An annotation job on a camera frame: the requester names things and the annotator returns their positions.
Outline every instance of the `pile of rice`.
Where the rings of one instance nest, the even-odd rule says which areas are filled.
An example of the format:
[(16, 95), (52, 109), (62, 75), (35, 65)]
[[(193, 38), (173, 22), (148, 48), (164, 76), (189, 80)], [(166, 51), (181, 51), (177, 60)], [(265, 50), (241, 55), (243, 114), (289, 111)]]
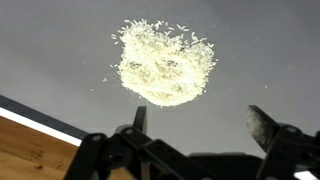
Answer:
[(207, 38), (199, 39), (179, 24), (174, 31), (164, 21), (125, 22), (128, 26), (122, 27), (119, 35), (111, 35), (123, 42), (118, 73), (124, 87), (159, 106), (177, 106), (204, 92), (216, 64), (213, 44), (204, 43)]

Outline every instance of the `white strip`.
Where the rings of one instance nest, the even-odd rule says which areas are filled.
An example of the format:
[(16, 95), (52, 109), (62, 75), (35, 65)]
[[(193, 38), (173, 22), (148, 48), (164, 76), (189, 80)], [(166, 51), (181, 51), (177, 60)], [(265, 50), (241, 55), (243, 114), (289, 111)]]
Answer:
[(10, 120), (17, 122), (19, 124), (25, 125), (29, 128), (35, 129), (37, 131), (40, 131), (42, 133), (45, 133), (47, 135), (53, 136), (57, 139), (65, 141), (67, 143), (73, 144), (75, 146), (80, 146), (80, 144), (81, 144), (80, 139), (77, 139), (77, 138), (72, 137), (68, 134), (62, 133), (62, 132), (57, 131), (55, 129), (52, 129), (52, 128), (45, 126), (43, 124), (37, 123), (33, 120), (30, 120), (28, 118), (20, 116), (16, 113), (13, 113), (13, 112), (8, 111), (6, 109), (0, 108), (0, 116), (5, 117), (7, 119), (10, 119)]
[(318, 180), (309, 171), (295, 173), (294, 177), (296, 177), (296, 178), (298, 178), (300, 180)]

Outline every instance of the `black mechanism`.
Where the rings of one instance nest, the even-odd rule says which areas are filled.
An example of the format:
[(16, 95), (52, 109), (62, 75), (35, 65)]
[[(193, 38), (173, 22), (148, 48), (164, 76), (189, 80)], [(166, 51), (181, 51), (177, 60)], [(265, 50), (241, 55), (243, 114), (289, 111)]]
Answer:
[(125, 167), (138, 180), (296, 180), (298, 166), (320, 178), (320, 131), (305, 135), (257, 106), (249, 106), (246, 126), (265, 159), (244, 153), (185, 156), (145, 135), (145, 117), (146, 107), (139, 107), (133, 125), (119, 127), (111, 138), (86, 136), (64, 179), (105, 180), (111, 170)]

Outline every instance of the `wooden surface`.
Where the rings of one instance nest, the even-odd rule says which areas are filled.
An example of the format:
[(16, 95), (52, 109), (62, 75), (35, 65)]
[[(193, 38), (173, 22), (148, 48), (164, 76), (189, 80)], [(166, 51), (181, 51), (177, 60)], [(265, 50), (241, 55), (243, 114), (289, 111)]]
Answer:
[[(0, 116), (0, 180), (63, 179), (76, 146)], [(124, 169), (110, 180), (131, 180)]]

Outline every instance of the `gray surface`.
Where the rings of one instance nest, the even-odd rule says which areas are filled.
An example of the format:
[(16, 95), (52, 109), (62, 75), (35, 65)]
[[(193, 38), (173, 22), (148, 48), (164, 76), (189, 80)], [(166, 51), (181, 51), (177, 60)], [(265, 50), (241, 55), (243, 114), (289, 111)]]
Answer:
[[(319, 6), (317, 0), (1, 0), (0, 94), (108, 135), (147, 105), (148, 134), (184, 153), (261, 155), (244, 126), (249, 104), (310, 134), (320, 128)], [(215, 42), (220, 61), (206, 94), (161, 109), (121, 87), (109, 67), (120, 61), (121, 48), (110, 34), (125, 19), (142, 17), (186, 24)]]

